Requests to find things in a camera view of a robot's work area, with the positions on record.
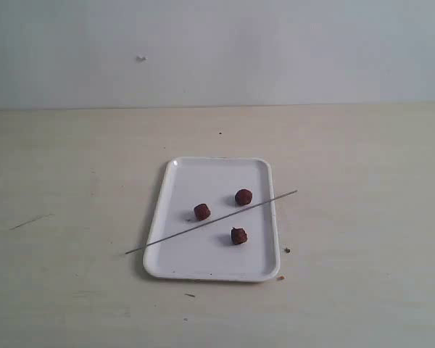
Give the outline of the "white rectangular plastic tray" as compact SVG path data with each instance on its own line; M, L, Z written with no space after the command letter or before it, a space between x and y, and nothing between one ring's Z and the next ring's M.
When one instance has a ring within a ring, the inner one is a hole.
M240 189L252 202L238 206ZM167 164L147 242L170 236L253 204L272 199L269 164L257 158L177 157ZM198 221L194 208L211 215ZM243 228L247 242L233 245L231 229ZM145 271L156 278L262 282L280 269L274 202L234 215L144 250Z

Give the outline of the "thin metal skewer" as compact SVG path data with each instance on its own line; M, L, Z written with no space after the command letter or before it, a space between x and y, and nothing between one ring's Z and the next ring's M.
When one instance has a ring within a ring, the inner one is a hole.
M252 210L252 209L254 209L254 208L256 208L256 207L261 207L261 206L263 206L263 205L270 204L271 202L274 202L274 201L276 201L276 200L278 200L278 199L282 199L282 198L285 198L285 197L287 197L287 196L291 196L291 195L293 195L293 194L296 194L298 191L299 191L298 189L295 189L295 190L290 191L290 192L287 192L287 193L285 193L285 194L281 194L281 195L275 196L275 197L273 197L272 199L268 199L268 200L265 200L265 201L263 201L263 202L260 202L260 203L257 203L257 204L250 205L250 206L248 206L248 207L242 208L242 209L240 209L240 210L237 210L237 211L235 211L235 212L229 213L229 214L227 214L227 215L224 215L224 216L221 216L221 217L215 218L215 219L213 219L213 220L209 220L209 221L207 221L207 222L205 222L205 223L201 223L201 224L196 225L196 226L194 226L194 227L192 227L192 228L188 228L188 229L186 229L186 230L184 230L184 231L174 233L174 234L172 234L172 235L170 235L170 236L166 236L166 237L161 238L161 239L158 239L158 240L156 240L156 241L147 242L146 244L144 244L144 245L142 245L142 246L138 246L138 247L136 247L135 249L131 249L131 250L128 250L127 252L124 252L123 255L128 255L128 254L132 254L132 253L134 253L134 252L138 252L138 251L144 250L145 248L150 247L150 246L152 246L152 245L155 245L155 244L161 243L161 242L163 242L163 241L167 241L167 240L169 240L169 239L173 239L173 238L175 238L175 237L177 237L177 236L180 236L180 235L183 235L183 234L189 233L189 232L191 232L191 231L194 231L194 230L196 230L196 229L199 229L199 228L205 227L205 226L207 226L207 225L211 225L211 224L213 224L213 223L217 223L217 222L219 222L219 221L221 221L221 220L228 219L228 218L230 218L230 217L233 217L234 215L238 215L238 214L241 214L241 213L243 213L243 212L246 212L246 211Z

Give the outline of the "red-brown food ball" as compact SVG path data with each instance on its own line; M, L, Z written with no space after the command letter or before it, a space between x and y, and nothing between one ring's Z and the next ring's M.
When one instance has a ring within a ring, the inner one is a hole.
M234 199L238 206L244 206L252 202L252 197L252 192L246 188L243 188L236 192Z
M209 207L205 203L201 203L195 206L194 215L198 221L203 221L211 215L211 212Z
M247 242L247 233L243 228L231 229L231 241L233 245L239 245Z

